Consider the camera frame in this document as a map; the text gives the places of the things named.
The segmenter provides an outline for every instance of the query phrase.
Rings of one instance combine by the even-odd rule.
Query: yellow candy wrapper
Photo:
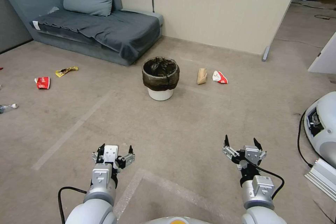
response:
[[[71,70],[78,70],[78,66],[73,66],[70,68],[64,68],[62,70],[56,71],[55,74],[57,75],[58,78],[61,78],[63,75],[65,75],[67,72],[71,71]]]

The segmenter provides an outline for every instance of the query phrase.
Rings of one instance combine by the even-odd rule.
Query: red chip bag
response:
[[[49,89],[50,77],[38,77],[34,79],[37,89]]]

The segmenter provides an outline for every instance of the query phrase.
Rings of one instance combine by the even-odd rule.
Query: red object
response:
[[[37,89],[49,89],[50,77],[39,77],[35,79]]]
[[[213,76],[212,76],[213,81],[219,82],[219,83],[228,83],[228,80],[224,77],[222,72],[220,71],[214,71]]]

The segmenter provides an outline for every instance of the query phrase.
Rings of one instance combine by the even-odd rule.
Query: trash can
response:
[[[154,100],[169,99],[180,78],[180,68],[173,59],[155,57],[147,60],[142,67],[143,84]]]

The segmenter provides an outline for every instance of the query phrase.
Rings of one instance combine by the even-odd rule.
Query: plastic bottle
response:
[[[6,105],[6,104],[0,105],[0,114],[16,108],[18,108],[18,105],[16,103],[13,103],[12,105]]]

